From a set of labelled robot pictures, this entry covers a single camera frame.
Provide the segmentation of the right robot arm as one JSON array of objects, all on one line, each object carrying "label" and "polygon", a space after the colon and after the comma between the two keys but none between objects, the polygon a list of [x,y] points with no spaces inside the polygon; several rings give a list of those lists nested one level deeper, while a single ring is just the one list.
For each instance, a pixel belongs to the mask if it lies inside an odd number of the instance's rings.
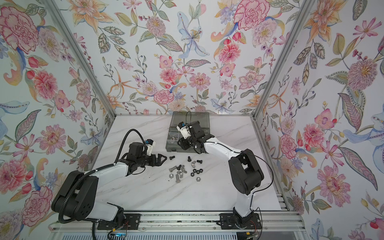
[{"label": "right robot arm", "polygon": [[215,136],[206,134],[198,121],[190,124],[181,122],[177,130],[182,135],[178,145],[183,150],[193,149],[197,154],[211,154],[228,162],[232,183],[238,191],[233,219],[249,221],[253,214],[252,191],[260,187],[265,178],[254,153],[250,149],[232,148]]}]

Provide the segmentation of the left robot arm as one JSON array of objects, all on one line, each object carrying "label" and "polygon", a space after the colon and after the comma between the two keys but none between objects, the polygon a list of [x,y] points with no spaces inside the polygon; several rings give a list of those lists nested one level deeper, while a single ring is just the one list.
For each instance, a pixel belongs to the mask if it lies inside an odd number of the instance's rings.
[{"label": "left robot arm", "polygon": [[71,172],[52,202],[51,209],[58,213],[58,222],[105,221],[123,226],[127,220],[124,209],[111,203],[97,202],[100,187],[120,178],[133,175],[138,168],[160,167],[168,158],[164,155],[132,157],[124,154],[113,164],[89,172]]}]

